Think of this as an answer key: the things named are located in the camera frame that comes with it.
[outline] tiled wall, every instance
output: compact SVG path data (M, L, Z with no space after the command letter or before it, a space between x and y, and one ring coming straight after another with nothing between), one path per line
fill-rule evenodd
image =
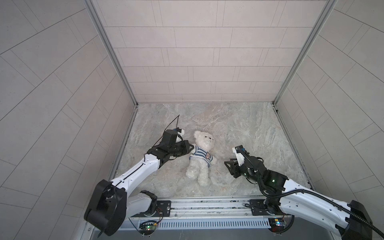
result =
M272 101L325 2L93 0L138 102Z
M277 104L315 188L381 230L383 65L384 1L339 0Z
M81 0L0 1L0 239L70 239L132 109Z

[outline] marble floor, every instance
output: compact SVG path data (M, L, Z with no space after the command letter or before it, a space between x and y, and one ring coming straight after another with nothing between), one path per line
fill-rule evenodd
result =
M195 130L209 132L215 138L210 153L218 164L210 168L211 184L201 187L197 180L185 176L188 154L164 164L132 195L141 190L158 197L261 195L257 185L244 177L233 178L224 165L224 161L234 158L232 147L238 145L243 145L252 156L263 158L268 169L309 186L270 103L140 104L116 176L140 161L179 114L185 140L194 143Z

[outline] striped shirt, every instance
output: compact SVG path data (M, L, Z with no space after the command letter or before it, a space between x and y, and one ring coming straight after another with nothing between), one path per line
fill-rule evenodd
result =
M191 156L189 157L189 160L191 160L191 157L198 157L198 158L204 159L207 162L208 167L211 166L211 161L213 160L212 155L209 154L207 150L205 150L202 147L199 147L198 145L195 145L195 152L191 154Z

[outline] teddy bear's head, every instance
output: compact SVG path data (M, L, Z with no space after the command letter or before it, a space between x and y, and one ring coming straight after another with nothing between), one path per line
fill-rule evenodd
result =
M214 138L207 132L195 131L194 137L196 139L196 145L209 151L214 147Z

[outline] stuffed animal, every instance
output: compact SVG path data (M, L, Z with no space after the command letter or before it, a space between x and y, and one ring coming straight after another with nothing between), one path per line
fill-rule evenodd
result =
M195 131L194 137L196 143L195 149L191 151L189 157L189 166L187 168L186 176L191 179L196 179L200 186L207 186L210 183L208 177L208 169L211 164L216 163L209 151L214 147L214 138L207 132Z

